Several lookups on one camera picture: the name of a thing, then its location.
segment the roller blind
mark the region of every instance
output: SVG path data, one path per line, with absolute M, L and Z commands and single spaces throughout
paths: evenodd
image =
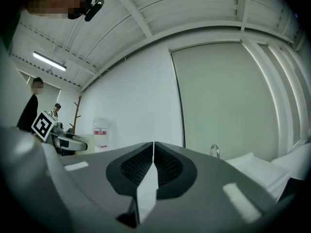
M 33 77 L 31 77 L 28 84 L 29 85 L 32 84 L 33 80 L 34 80 Z M 40 112 L 41 110 L 45 110 L 47 112 L 53 110 L 57 101 L 59 91 L 60 91 L 59 88 L 44 83 L 43 93 L 37 96 L 38 112 Z
M 228 160 L 278 153 L 276 110 L 268 84 L 241 43 L 217 43 L 172 53 L 183 107 L 186 148 Z

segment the black headset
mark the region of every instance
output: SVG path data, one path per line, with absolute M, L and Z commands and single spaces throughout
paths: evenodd
M 91 21 L 91 19 L 96 15 L 96 13 L 102 8 L 104 5 L 104 0 L 95 0 L 94 5 L 91 3 L 90 9 L 86 12 L 85 21 Z
M 91 21 L 91 19 L 96 15 L 96 13 L 104 5 L 104 0 L 95 0 L 95 3 L 92 4 L 92 0 L 87 0 L 85 6 L 75 9 L 74 14 L 68 14 L 69 19 L 77 19 L 82 15 L 85 15 L 85 21 Z

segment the white ceiling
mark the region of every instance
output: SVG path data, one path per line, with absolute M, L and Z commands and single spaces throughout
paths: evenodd
M 104 0 L 90 21 L 22 13 L 12 58 L 24 72 L 44 72 L 84 90 L 121 58 L 162 37 L 208 26 L 234 26 L 273 34 L 297 46 L 302 30 L 284 0 Z M 67 71 L 35 59 L 37 51 Z

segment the white sign board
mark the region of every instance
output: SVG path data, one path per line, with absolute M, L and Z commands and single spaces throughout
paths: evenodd
M 53 117 L 42 111 L 35 118 L 31 128 L 43 141 L 46 141 L 55 123 Z

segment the wooden coat rack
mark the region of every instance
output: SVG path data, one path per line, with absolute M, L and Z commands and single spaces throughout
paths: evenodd
M 73 133 L 73 134 L 75 134 L 77 118 L 80 117 L 80 116 L 78 116 L 78 110 L 79 110 L 79 105 L 80 105 L 81 97 L 82 97 L 82 96 L 79 96 L 78 104 L 76 104 L 76 102 L 74 103 L 74 104 L 77 106 L 76 115 L 74 116 L 74 123 L 73 123 L 73 125 L 70 124 L 70 125 L 72 126 L 72 133 Z

